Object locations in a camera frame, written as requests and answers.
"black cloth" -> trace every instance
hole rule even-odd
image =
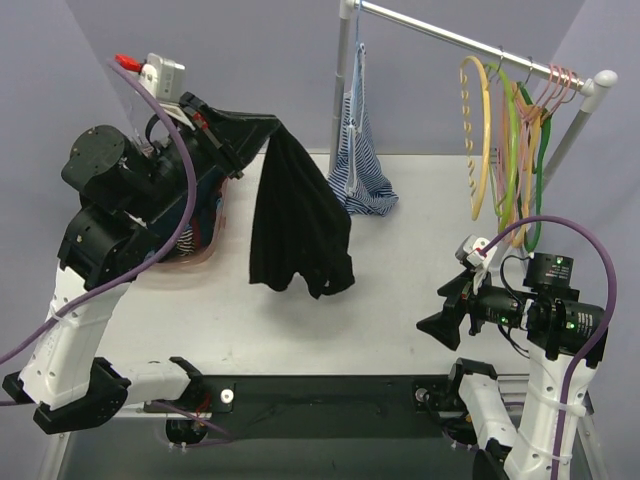
[[[264,158],[251,237],[249,281],[286,290],[295,273],[314,298],[354,284],[351,218],[298,140],[281,126]]]

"red cap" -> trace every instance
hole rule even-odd
[[[122,68],[129,70],[130,72],[140,73],[142,71],[142,64],[140,62],[135,58],[124,55],[123,53],[118,53],[116,55],[116,62],[122,65]]]

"screw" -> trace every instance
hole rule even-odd
[[[427,399],[426,388],[419,388],[418,390],[416,390],[416,400],[418,400],[420,403],[424,403],[426,399]]]
[[[220,400],[225,405],[229,405],[233,402],[233,390],[230,388],[225,388],[222,392],[220,392]]]

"zip tie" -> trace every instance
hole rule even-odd
[[[546,452],[546,451],[542,450],[541,448],[538,448],[535,445],[533,445],[529,441],[529,439],[521,431],[518,432],[518,435],[524,441],[524,443],[527,444],[527,446],[531,450],[536,452],[541,457],[546,458],[546,459],[550,459],[550,460],[555,460],[556,462],[560,462],[562,465],[569,465],[569,463],[571,463],[571,459],[573,458],[573,454],[570,453],[568,455],[556,457],[553,453]]]
[[[527,389],[529,392],[533,394],[541,403],[548,405],[552,408],[556,408],[558,410],[564,410],[567,413],[575,415],[576,417],[584,417],[587,414],[587,409],[584,405],[567,405],[566,403],[561,403],[557,400],[553,400],[551,398],[545,397],[540,390],[538,390],[533,385],[529,385]]]

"yellow hanger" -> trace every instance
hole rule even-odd
[[[464,68],[469,63],[473,63],[480,77],[480,88],[482,89],[482,112],[484,118],[484,130],[482,135],[482,170],[480,172],[480,182],[476,183],[473,178],[475,170],[475,160],[471,158],[473,151],[473,140],[471,139],[471,107],[469,105],[469,90],[467,85],[469,78],[464,73]],[[487,189],[487,177],[489,176],[489,162],[491,161],[491,99],[489,96],[489,81],[484,69],[484,65],[478,58],[470,55],[460,64],[460,84],[462,85],[462,115],[464,117],[465,147],[467,149],[467,167],[469,168],[469,187],[471,188],[471,219],[476,220],[482,208],[484,194]]]

